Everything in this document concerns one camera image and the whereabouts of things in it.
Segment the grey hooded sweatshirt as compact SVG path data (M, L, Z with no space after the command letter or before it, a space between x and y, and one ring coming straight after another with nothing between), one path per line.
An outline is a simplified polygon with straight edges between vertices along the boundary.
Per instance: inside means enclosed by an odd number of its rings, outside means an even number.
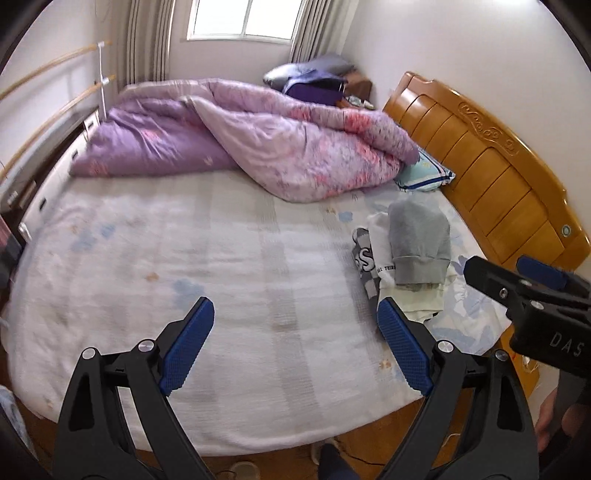
M437 204L400 194L388 210L397 285L444 284L451 262L450 223Z

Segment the stack of folded clothes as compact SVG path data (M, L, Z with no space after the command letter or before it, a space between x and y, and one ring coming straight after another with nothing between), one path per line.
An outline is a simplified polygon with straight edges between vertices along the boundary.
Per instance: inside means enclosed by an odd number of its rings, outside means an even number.
M424 323L444 310L444 293L456 279L448 267L443 284L397 286L389 241L390 221L387 213L376 213L367 219L366 227L353 231L353 261L360 273L370 309L392 297L412 321Z

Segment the wooden bed headboard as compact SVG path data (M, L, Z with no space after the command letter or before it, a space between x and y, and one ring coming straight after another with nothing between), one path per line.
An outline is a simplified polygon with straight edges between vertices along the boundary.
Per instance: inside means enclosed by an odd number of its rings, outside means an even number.
M587 232L547 164L484 108L438 80L407 72L384 107L456 177L443 193L487 259L527 255L567 271L590 255Z

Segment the light blue pillow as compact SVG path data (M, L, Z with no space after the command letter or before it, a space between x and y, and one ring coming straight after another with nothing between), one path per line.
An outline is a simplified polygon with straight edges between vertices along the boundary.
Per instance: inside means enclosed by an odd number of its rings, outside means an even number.
M429 192L451 184L456 174L423 149L419 161L405 166L394 182L404 191Z

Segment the white patterned bed sheet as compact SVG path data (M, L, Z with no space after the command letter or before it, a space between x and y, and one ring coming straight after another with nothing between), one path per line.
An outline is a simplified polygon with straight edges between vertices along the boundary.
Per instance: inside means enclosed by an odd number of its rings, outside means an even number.
M170 398L204 456L309 444L417 401L352 254L353 231L397 192L294 204L236 170L68 181L12 288L14 393L56 420L85 348L127 351L207 297L211 334Z

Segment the purple floral quilt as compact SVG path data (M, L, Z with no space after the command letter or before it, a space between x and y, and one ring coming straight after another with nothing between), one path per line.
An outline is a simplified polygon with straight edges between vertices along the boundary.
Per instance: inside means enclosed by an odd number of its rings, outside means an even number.
M125 87L74 177L148 177L240 169L274 196L311 203L396 178L420 159L389 115L305 103L223 79Z

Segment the lower wooden ballet bar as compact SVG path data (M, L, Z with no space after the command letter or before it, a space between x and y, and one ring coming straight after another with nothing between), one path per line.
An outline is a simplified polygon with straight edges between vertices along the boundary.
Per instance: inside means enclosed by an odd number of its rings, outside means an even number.
M108 84L112 83L116 79L116 75L112 74L102 78L95 85L87 88L81 94L70 100L68 103L63 105L57 112L50 116L43 124L41 124L24 142L23 145L14 153L14 155L4 164L1 170L1 181L4 181L15 165L21 160L24 154L44 135L49 129L60 120L66 113L76 107L78 104L103 89Z

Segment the wooden bedside table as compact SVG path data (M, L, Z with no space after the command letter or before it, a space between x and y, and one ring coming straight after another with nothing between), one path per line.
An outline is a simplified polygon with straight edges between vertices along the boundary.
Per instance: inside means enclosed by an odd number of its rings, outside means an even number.
M370 102L373 82L359 70L352 70L342 75L346 81L344 96L337 102L339 108L366 109Z

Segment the dark purple blanket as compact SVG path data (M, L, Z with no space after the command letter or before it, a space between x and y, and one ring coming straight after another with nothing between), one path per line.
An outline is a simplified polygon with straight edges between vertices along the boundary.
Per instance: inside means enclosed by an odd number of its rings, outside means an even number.
M312 71L290 78L283 94L302 102L335 106L344 96L346 81L325 72Z

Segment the dark grey pillow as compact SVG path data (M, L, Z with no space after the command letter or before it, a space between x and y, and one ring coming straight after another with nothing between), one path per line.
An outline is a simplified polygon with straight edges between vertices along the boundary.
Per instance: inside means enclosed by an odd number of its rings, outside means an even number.
M263 75L263 84L280 91L290 78L308 74L312 71L342 76L354 69L355 65L344 57L338 54L327 54L307 62L287 63L274 67Z

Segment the right grey curtain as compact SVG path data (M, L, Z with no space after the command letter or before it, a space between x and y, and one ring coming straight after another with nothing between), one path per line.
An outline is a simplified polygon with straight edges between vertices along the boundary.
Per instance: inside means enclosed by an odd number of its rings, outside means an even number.
M294 40L291 42L290 62L307 62L319 56L340 54L353 23L358 1L304 1Z

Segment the grey curtain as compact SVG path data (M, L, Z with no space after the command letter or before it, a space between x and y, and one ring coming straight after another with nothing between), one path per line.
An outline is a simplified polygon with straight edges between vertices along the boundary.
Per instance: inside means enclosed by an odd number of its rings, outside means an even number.
M353 23L358 1L304 1L294 40L291 42L290 62L307 62L319 56L340 54Z
M121 3L117 64L120 89L167 79L175 4L174 0Z

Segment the window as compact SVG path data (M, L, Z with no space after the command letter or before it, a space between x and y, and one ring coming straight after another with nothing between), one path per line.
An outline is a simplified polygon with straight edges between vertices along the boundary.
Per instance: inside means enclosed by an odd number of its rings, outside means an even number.
M193 1L187 39L290 42L303 6L301 0Z

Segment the upper wooden ballet bar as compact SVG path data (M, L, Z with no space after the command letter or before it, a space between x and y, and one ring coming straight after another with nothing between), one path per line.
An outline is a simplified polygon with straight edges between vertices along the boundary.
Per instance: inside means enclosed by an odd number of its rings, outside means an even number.
M25 84L30 82L31 80L41 76L42 74L45 74L46 72L48 72L49 70L51 70L53 68L61 66L62 64L65 64L66 62L68 62L70 60L74 60L74 59L81 57L83 55L86 55L88 53L102 50L105 47L111 46L111 45L112 45L111 40L99 41L95 44L91 44L91 45L79 48L77 50L68 52L64 55L61 55L61 56L43 64L43 65L41 65L40 67L31 71L30 73L28 73L24 77L20 78L19 80L17 80L16 82L9 85L7 88L2 90L1 94L0 94L0 100L3 101L5 98L7 98L9 95L14 93L16 90L18 90L19 88L21 88L22 86L24 86Z

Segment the left grey curtain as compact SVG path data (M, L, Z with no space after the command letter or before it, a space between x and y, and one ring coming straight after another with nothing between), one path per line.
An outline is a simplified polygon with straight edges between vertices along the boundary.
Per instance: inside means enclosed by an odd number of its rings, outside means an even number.
M117 64L120 89L167 79L175 4L174 0L121 3Z

